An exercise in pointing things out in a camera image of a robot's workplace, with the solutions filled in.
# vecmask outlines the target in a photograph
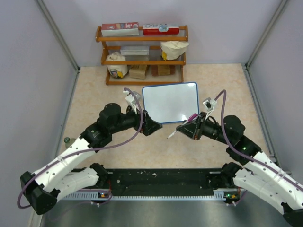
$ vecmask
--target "shelf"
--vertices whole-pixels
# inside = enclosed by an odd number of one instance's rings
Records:
[[[183,66],[176,66],[176,72],[169,76],[153,77],[151,68],[149,67],[145,79],[131,78],[126,74],[123,78],[114,78],[107,71],[106,85],[161,85],[161,84],[176,84],[183,82]]]
[[[106,61],[109,54],[119,51],[120,46],[106,46],[103,49],[101,64],[102,65],[185,65],[185,53],[173,61],[165,61],[161,57],[160,46],[150,46],[150,55],[148,56],[125,56],[126,61]]]
[[[96,42],[106,41],[188,41],[188,28],[187,25],[179,27],[181,31],[185,31],[184,36],[178,35],[137,35],[137,36],[106,36],[103,37],[101,33],[101,26],[98,26],[96,31]]]

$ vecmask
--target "gray floor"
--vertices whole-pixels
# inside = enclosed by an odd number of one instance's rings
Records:
[[[41,227],[289,227],[280,213],[250,193],[237,207],[220,201],[112,201],[100,208],[83,204],[57,222],[49,220],[77,203],[59,202]]]

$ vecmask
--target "gray wall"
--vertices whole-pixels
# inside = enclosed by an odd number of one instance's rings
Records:
[[[35,1],[3,1],[0,28],[0,226],[25,227],[19,178],[54,157],[75,72]]]
[[[100,65],[102,23],[188,25],[188,63],[245,63],[280,0],[44,0],[76,62]]]
[[[292,0],[251,66],[282,167],[303,183],[303,1]]]

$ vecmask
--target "box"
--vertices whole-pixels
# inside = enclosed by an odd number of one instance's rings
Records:
[[[151,75],[154,77],[172,75],[175,72],[174,65],[151,65]]]
[[[149,55],[150,47],[149,46],[121,46],[120,53],[123,56],[129,55]]]
[[[143,35],[178,35],[178,24],[146,24],[143,25]]]
[[[139,24],[138,22],[102,24],[101,33],[103,36],[139,35]]]
[[[147,65],[132,65],[129,69],[129,76],[136,79],[145,79]]]

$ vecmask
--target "pen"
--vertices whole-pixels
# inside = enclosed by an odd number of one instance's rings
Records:
[[[191,116],[189,117],[189,119],[188,119],[187,121],[185,121],[183,124],[186,124],[186,123],[188,123],[188,122],[193,121],[196,117],[198,117],[198,114],[194,113],[194,114],[191,115]],[[167,138],[169,139],[170,137],[172,137],[172,136],[175,135],[176,133],[177,133],[177,130],[174,130],[174,132],[173,132],[172,134],[170,134]]]

